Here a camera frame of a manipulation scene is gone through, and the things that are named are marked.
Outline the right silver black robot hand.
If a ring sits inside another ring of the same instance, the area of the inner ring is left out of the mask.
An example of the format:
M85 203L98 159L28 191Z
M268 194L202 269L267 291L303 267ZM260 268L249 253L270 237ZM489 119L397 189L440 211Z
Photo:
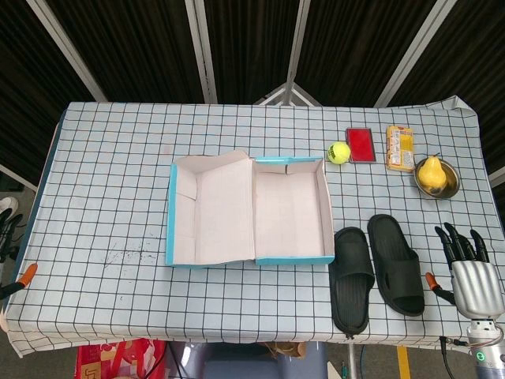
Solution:
M435 232L443 245L452 289L444 290L435 276L427 272L425 279L430 290L470 320L496 320L502 316L504 300L498 272L481 235L472 229L472 238L468 239L450 223L436 226Z

